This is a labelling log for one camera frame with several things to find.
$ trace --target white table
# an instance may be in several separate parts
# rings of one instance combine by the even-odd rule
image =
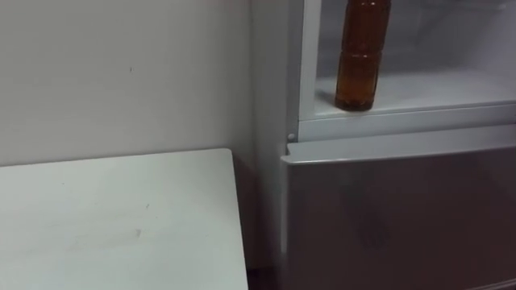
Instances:
[[[0,289],[247,289],[231,152],[0,168]]]

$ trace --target brown bottle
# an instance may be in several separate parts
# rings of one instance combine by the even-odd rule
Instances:
[[[335,95],[335,105],[340,109],[372,108],[390,3],[390,0],[349,0],[347,4]]]

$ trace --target white refrigerator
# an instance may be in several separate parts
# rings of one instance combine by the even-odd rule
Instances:
[[[373,108],[333,106],[345,0],[252,0],[283,289],[516,287],[516,1],[393,0]]]

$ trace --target refrigerator door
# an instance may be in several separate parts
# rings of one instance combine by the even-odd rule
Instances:
[[[287,289],[516,284],[516,125],[290,144],[289,153]]]

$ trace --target wall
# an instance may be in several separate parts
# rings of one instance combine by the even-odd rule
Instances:
[[[253,224],[249,3],[4,0],[0,165],[229,147]]]

